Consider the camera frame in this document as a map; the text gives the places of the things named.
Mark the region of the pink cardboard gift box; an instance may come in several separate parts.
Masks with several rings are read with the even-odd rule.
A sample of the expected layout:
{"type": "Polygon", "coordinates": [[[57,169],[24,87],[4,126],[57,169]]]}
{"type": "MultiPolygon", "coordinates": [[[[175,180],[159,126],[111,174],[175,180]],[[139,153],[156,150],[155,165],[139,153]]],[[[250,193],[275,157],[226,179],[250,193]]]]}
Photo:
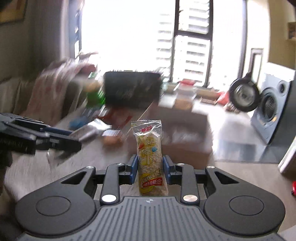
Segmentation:
{"type": "Polygon", "coordinates": [[[162,153],[174,163],[186,163],[197,169],[212,159],[212,132],[208,116],[198,110],[174,108],[176,96],[164,94],[159,103],[153,102],[142,115],[147,120],[161,120],[162,153]]]}

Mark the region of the green olives vacuum pack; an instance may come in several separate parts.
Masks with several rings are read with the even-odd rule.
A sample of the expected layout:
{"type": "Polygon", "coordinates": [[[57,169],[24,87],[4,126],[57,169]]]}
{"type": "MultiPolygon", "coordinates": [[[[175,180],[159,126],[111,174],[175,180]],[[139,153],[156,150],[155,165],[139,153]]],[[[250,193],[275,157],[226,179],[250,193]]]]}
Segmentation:
{"type": "Polygon", "coordinates": [[[106,146],[119,145],[122,143],[123,133],[120,130],[106,130],[103,134],[103,144],[106,146]]]}

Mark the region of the white lace tablecloth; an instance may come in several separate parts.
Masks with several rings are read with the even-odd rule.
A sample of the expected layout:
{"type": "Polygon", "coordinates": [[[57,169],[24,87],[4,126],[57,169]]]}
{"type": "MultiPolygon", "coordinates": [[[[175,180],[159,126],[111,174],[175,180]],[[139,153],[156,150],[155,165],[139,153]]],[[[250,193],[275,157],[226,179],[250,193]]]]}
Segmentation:
{"type": "MultiPolygon", "coordinates": [[[[132,121],[147,120],[142,117],[143,110],[129,110],[132,121]]],[[[69,175],[86,166],[95,166],[96,169],[105,169],[113,163],[126,163],[136,154],[136,140],[131,124],[123,129],[123,144],[106,146],[101,137],[85,143],[82,150],[61,160],[53,150],[49,152],[37,151],[34,156],[13,154],[13,163],[8,168],[4,189],[11,199],[17,202],[23,196],[33,192],[53,181],[69,175]]]]}

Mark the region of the grey front-load washing machine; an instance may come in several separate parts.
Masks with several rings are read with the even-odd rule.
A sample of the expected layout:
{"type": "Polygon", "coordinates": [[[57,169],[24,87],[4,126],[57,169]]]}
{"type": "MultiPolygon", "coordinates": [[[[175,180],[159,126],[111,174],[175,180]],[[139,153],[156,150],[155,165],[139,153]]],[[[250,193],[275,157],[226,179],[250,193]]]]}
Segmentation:
{"type": "Polygon", "coordinates": [[[295,134],[295,81],[266,75],[259,90],[248,73],[229,88],[229,99],[236,109],[253,111],[251,124],[267,145],[295,134]]]}

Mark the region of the black plum snack bag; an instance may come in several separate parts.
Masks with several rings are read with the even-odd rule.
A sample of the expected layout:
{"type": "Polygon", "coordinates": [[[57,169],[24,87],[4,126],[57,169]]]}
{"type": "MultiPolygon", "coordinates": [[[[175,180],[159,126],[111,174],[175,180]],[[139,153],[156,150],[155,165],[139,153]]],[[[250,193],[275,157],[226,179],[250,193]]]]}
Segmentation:
{"type": "Polygon", "coordinates": [[[159,102],[163,81],[156,72],[109,71],[103,83],[106,105],[146,109],[159,102]]]}

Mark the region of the blue snack packet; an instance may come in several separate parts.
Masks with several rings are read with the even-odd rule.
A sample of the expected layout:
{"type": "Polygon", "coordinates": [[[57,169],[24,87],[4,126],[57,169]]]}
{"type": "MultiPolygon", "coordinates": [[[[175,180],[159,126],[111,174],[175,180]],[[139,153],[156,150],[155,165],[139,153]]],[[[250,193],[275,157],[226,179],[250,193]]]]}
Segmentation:
{"type": "Polygon", "coordinates": [[[112,125],[108,125],[101,119],[95,118],[93,121],[72,132],[69,137],[79,142],[86,142],[96,136],[102,135],[106,130],[110,130],[111,128],[112,125]]]}

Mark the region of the rice cracker snack bar packet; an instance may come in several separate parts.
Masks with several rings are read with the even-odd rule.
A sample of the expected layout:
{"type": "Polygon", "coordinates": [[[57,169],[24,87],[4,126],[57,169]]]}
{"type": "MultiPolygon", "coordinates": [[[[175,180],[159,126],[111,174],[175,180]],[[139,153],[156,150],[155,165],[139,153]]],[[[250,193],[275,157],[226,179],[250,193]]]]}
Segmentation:
{"type": "Polygon", "coordinates": [[[138,120],[131,123],[137,142],[138,187],[142,196],[166,196],[168,185],[163,169],[162,122],[138,120]]]}

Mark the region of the beige sofa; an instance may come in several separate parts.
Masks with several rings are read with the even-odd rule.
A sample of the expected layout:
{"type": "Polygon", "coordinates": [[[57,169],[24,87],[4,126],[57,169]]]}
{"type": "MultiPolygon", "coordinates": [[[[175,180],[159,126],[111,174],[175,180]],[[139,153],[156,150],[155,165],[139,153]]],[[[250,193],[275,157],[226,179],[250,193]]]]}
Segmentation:
{"type": "MultiPolygon", "coordinates": [[[[1,112],[23,115],[27,109],[35,77],[21,78],[15,77],[1,81],[1,112]]],[[[58,121],[62,120],[68,114],[79,108],[86,99],[86,92],[83,90],[84,76],[77,75],[68,84],[65,99],[62,107],[61,116],[58,121]]]]}

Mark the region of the floral blanket on sofa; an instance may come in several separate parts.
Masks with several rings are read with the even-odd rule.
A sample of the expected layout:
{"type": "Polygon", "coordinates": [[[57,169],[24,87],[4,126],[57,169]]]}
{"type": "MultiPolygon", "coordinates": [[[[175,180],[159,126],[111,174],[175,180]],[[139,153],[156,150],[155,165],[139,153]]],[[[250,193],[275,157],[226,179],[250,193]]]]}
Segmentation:
{"type": "Polygon", "coordinates": [[[86,77],[96,70],[95,65],[65,58],[52,62],[35,80],[27,109],[27,118],[54,126],[62,119],[68,86],[78,74],[86,77]]]}

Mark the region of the red snack bag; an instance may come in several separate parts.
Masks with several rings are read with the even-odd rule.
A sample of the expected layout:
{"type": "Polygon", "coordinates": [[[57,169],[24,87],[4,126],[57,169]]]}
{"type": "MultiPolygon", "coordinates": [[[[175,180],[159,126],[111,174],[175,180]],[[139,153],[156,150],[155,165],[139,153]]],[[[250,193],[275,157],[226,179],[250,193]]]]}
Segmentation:
{"type": "Polygon", "coordinates": [[[127,108],[105,108],[97,115],[98,119],[107,125],[111,125],[114,130],[123,129],[131,121],[132,117],[132,113],[127,108]]]}

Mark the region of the green candy dispenser toy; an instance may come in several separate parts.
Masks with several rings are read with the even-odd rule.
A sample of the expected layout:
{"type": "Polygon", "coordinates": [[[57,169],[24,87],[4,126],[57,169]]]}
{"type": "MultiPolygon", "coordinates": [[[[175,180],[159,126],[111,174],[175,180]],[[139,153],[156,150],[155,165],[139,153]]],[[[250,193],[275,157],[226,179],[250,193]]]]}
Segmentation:
{"type": "Polygon", "coordinates": [[[86,106],[99,108],[105,104],[102,76],[96,71],[91,72],[84,82],[83,91],[86,93],[86,106]]]}

